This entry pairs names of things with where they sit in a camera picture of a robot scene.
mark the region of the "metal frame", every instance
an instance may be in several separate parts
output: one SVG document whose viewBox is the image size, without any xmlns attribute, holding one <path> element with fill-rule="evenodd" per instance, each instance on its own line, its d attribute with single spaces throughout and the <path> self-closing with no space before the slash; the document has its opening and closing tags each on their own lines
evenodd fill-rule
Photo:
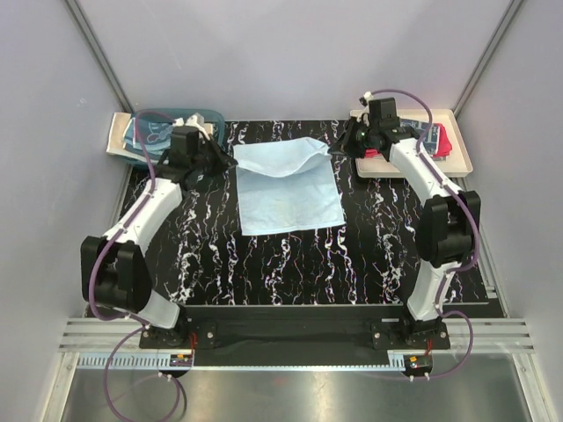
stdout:
<svg viewBox="0 0 563 422">
<path fill-rule="evenodd" d="M 464 320 L 445 320 L 450 334 L 451 349 L 434 351 L 435 354 L 464 353 L 468 343 L 468 328 Z M 526 323 L 522 319 L 472 319 L 474 329 L 473 353 L 502 353 L 511 355 L 522 385 L 523 394 L 530 409 L 534 422 L 556 422 L 557 417 L 547 395 L 544 380 L 538 369 L 537 359 L 531 342 Z M 64 406 L 70 391 L 74 373 L 78 367 L 85 365 L 81 356 L 107 357 L 115 344 L 126 334 L 138 327 L 135 321 L 121 319 L 112 322 L 102 322 L 93 318 L 71 318 L 68 323 L 59 348 L 61 358 L 58 362 L 56 377 L 48 399 L 48 405 L 42 418 L 43 422 L 61 420 Z M 135 356 L 146 356 L 135 364 L 138 369 L 155 369 L 155 358 L 162 358 L 168 353 L 190 354 L 192 350 L 150 350 L 140 349 L 139 337 L 135 336 L 123 345 L 123 350 Z M 400 362 L 401 355 L 411 354 L 413 351 L 390 351 L 391 359 Z M 193 370 L 205 371 L 355 371 L 400 370 L 397 366 L 362 366 L 362 367 L 198 367 Z"/>
<path fill-rule="evenodd" d="M 525 3 L 526 0 L 510 1 L 510 4 L 502 15 L 501 21 L 494 29 L 493 35 L 491 36 L 491 39 L 485 47 L 485 51 L 483 51 L 483 54 L 477 61 L 475 69 L 473 69 L 471 76 L 469 76 L 469 80 L 467 81 L 467 84 L 465 84 L 465 87 L 462 90 L 461 95 L 459 96 L 459 99 L 457 100 L 456 105 L 453 108 L 454 116 L 456 116 L 456 118 L 464 109 L 465 104 L 467 104 L 467 101 L 473 94 L 473 90 L 479 83 L 480 78 L 483 76 L 486 67 L 489 65 L 489 62 L 496 53 L 498 46 L 501 44 L 502 39 L 504 38 L 508 29 L 514 23 L 518 12 L 522 9 L 522 6 Z"/>
<path fill-rule="evenodd" d="M 115 98 L 120 103 L 121 110 L 126 113 L 132 113 L 134 111 L 134 108 L 131 105 L 127 94 L 121 87 L 121 83 L 117 75 L 113 71 L 111 64 L 107 60 L 106 53 L 104 52 L 104 49 L 102 48 L 98 37 L 96 36 L 96 33 L 92 29 L 90 20 L 88 20 L 88 18 L 86 17 L 82 6 L 77 0 L 63 0 L 63 2 L 67 7 L 70 16 L 72 17 L 72 20 L 75 21 L 78 29 L 80 30 L 80 33 L 83 35 L 84 41 L 90 49 L 94 60 L 96 60 L 96 63 L 99 65 L 100 70 L 106 77 L 107 83 L 112 88 Z"/>
</svg>

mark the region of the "blue object in tray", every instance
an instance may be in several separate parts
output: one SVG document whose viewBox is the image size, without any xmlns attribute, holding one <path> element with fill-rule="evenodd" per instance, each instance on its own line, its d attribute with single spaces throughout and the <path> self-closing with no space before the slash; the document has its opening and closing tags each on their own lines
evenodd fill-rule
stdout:
<svg viewBox="0 0 563 422">
<path fill-rule="evenodd" d="M 170 141 L 172 135 L 172 123 L 165 118 L 169 117 L 171 120 L 184 119 L 194 115 L 195 113 L 201 114 L 206 123 L 212 123 L 214 126 L 213 136 L 217 143 L 224 149 L 224 136 L 225 136 L 225 120 L 223 116 L 214 112 L 213 110 L 195 109 L 195 108 L 151 108 L 140 110 L 139 112 L 131 115 L 132 119 L 136 119 L 138 114 L 141 114 L 137 122 L 139 130 L 138 136 L 141 136 L 151 160 L 158 160 L 162 153 L 170 148 Z M 139 142 L 134 142 L 134 124 L 131 122 L 125 131 L 124 141 L 125 150 L 133 154 L 137 154 L 139 159 L 137 161 L 132 158 L 126 160 L 138 168 L 146 168 L 147 164 L 144 162 L 143 149 Z"/>
</svg>

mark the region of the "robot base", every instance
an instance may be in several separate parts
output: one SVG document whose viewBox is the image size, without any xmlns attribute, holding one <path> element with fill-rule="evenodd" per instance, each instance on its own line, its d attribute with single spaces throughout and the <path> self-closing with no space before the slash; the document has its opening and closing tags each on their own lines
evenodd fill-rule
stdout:
<svg viewBox="0 0 563 422">
<path fill-rule="evenodd" d="M 376 350 L 426 350 L 428 341 L 432 349 L 450 349 L 450 336 L 446 324 L 440 321 L 433 330 L 421 331 L 409 337 L 401 322 L 377 321 L 371 324 L 371 338 Z"/>
</svg>

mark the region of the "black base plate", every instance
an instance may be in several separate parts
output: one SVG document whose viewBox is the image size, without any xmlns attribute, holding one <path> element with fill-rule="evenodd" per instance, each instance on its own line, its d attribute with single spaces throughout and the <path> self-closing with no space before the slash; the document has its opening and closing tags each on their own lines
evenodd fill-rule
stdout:
<svg viewBox="0 0 563 422">
<path fill-rule="evenodd" d="M 371 324 L 371 337 L 376 350 L 426 350 L 430 339 L 433 349 L 449 350 L 451 348 L 450 336 L 445 323 L 440 323 L 440 329 L 437 332 L 421 333 L 420 336 L 406 342 L 400 336 L 398 322 L 378 321 Z"/>
<path fill-rule="evenodd" d="M 150 327 L 141 336 L 139 348 L 141 349 L 190 349 L 192 340 L 190 336 L 195 334 L 196 349 L 212 349 L 216 345 L 217 324 L 213 321 L 200 321 L 190 323 L 189 335 L 182 341 L 171 342 L 165 335 L 165 330 Z"/>
</svg>

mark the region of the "metal floor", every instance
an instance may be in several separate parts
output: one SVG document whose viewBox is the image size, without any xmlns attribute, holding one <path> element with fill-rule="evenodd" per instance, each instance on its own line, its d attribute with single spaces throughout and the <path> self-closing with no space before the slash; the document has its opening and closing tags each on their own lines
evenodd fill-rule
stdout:
<svg viewBox="0 0 563 422">
<path fill-rule="evenodd" d="M 455 364 L 435 356 L 435 373 Z M 153 379 L 131 390 L 150 373 L 114 370 L 110 391 L 116 407 L 134 421 L 160 420 L 171 408 L 175 388 Z M 393 382 L 377 373 L 193 371 L 180 378 L 188 406 L 173 421 L 531 421 L 515 365 L 507 355 L 473 355 L 443 380 Z M 114 421 L 106 407 L 102 371 L 79 369 L 65 408 L 65 422 Z"/>
</svg>

